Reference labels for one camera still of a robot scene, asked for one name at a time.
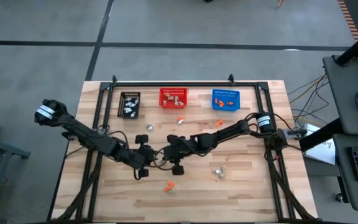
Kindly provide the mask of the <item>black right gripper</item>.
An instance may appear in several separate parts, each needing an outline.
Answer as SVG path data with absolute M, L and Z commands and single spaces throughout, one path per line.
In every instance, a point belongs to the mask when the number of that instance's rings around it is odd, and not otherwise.
M 185 155 L 184 140 L 184 136 L 168 135 L 167 141 L 170 145 L 164 147 L 162 150 L 165 155 L 161 160 L 173 163 L 173 175 L 183 175 L 185 173 L 183 166 L 180 165 L 180 160 L 184 158 Z

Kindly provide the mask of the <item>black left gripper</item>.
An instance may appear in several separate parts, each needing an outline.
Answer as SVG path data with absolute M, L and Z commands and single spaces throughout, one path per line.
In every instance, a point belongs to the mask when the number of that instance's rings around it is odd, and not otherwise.
M 135 143 L 139 144 L 138 149 L 132 149 L 131 161 L 135 164 L 134 177 L 148 177 L 151 163 L 154 161 L 160 161 L 161 158 L 155 157 L 156 154 L 160 154 L 160 151 L 154 151 L 150 145 L 148 145 L 149 136 L 147 134 L 137 135 L 135 137 Z

